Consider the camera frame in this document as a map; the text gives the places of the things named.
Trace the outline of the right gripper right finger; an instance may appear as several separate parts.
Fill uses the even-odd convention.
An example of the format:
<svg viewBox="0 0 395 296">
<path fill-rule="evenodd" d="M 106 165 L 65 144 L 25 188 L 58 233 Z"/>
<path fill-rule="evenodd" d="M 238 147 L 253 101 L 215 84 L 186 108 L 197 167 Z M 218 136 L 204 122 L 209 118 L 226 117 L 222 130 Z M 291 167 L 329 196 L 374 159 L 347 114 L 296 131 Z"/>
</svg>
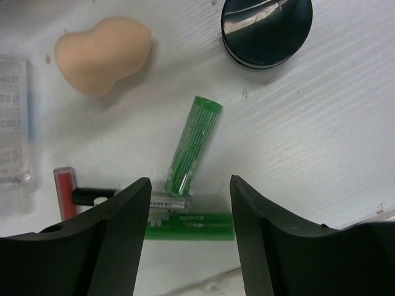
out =
<svg viewBox="0 0 395 296">
<path fill-rule="evenodd" d="M 239 176 L 230 195 L 246 295 L 393 295 L 394 223 L 338 230 L 265 198 Z"/>
</svg>

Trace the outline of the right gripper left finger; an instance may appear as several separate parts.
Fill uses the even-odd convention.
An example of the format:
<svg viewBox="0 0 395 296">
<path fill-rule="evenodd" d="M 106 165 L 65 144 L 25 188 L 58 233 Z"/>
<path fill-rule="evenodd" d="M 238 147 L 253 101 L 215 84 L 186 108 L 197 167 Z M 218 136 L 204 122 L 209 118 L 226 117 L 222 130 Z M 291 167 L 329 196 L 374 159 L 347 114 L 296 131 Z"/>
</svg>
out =
<svg viewBox="0 0 395 296">
<path fill-rule="evenodd" d="M 133 295 L 151 191 L 143 177 L 74 218 L 1 238 L 1 295 Z"/>
</svg>

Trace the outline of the black silver mascara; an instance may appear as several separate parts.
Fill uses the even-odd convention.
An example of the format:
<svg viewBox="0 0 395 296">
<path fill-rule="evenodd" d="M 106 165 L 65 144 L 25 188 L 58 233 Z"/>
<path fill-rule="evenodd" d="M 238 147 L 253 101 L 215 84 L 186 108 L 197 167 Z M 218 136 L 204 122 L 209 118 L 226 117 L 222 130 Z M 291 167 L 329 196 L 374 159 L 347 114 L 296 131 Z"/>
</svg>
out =
<svg viewBox="0 0 395 296">
<path fill-rule="evenodd" d="M 113 196 L 120 193 L 119 189 L 98 189 L 88 187 L 78 187 L 73 190 L 72 202 L 79 206 L 97 206 Z M 153 192 L 151 194 L 150 207 L 155 210 L 165 210 L 167 212 L 188 213 L 191 204 L 191 196 L 173 197 L 163 192 Z"/>
</svg>

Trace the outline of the red lip pencil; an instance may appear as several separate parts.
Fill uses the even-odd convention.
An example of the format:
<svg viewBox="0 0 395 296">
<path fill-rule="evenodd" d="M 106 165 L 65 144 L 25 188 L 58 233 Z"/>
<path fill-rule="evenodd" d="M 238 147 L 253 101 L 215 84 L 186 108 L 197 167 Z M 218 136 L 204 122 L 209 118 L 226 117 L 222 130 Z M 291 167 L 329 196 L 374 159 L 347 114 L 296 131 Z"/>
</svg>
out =
<svg viewBox="0 0 395 296">
<path fill-rule="evenodd" d="M 77 206 L 72 201 L 73 191 L 76 188 L 75 170 L 70 166 L 53 170 L 57 199 L 62 221 L 78 215 Z"/>
</svg>

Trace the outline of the green lip balm stick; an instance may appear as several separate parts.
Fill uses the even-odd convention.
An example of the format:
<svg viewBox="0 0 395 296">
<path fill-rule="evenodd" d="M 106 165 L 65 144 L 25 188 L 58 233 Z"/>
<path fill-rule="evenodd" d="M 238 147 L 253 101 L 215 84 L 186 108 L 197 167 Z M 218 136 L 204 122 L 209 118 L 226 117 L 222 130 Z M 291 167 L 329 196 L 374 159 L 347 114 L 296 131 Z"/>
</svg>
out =
<svg viewBox="0 0 395 296">
<path fill-rule="evenodd" d="M 233 241 L 230 213 L 150 214 L 145 239 L 152 241 Z"/>
</svg>

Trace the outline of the clear plastic bottle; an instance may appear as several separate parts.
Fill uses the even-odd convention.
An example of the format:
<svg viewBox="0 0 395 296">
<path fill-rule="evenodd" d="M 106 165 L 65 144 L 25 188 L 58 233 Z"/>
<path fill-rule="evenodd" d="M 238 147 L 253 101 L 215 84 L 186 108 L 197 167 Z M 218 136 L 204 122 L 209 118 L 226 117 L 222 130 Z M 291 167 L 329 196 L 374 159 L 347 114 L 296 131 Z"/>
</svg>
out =
<svg viewBox="0 0 395 296">
<path fill-rule="evenodd" d="M 26 62 L 1 55 L 1 185 L 30 179 Z"/>
</svg>

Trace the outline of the green lip balm tube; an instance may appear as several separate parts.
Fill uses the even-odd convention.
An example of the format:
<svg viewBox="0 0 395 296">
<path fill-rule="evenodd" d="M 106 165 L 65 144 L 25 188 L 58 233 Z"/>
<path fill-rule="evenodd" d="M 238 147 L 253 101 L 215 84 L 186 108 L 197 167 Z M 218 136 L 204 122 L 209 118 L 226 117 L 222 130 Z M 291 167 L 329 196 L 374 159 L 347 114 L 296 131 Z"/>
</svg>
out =
<svg viewBox="0 0 395 296">
<path fill-rule="evenodd" d="M 199 162 L 216 128 L 223 106 L 196 96 L 175 150 L 165 191 L 175 197 L 189 194 Z"/>
</svg>

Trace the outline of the beige makeup sponge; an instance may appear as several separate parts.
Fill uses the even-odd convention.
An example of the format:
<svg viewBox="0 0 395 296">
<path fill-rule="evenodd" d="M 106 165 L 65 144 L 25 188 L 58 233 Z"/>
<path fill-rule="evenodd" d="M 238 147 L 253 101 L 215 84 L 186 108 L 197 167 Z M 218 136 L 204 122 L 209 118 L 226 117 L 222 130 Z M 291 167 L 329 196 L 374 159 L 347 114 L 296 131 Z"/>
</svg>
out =
<svg viewBox="0 0 395 296">
<path fill-rule="evenodd" d="M 152 45 L 151 29 L 128 17 L 109 17 L 86 31 L 61 36 L 54 47 L 59 71 L 88 97 L 106 95 L 114 84 L 138 72 Z"/>
</svg>

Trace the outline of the black round compact jar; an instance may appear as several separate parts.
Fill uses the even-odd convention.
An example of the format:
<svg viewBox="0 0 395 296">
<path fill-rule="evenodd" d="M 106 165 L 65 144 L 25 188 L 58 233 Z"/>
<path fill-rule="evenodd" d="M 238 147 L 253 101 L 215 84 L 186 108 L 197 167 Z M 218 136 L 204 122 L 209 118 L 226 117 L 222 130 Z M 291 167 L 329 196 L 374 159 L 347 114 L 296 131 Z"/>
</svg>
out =
<svg viewBox="0 0 395 296">
<path fill-rule="evenodd" d="M 222 41 L 241 66 L 270 69 L 302 47 L 312 20 L 311 0 L 226 0 L 220 19 Z"/>
</svg>

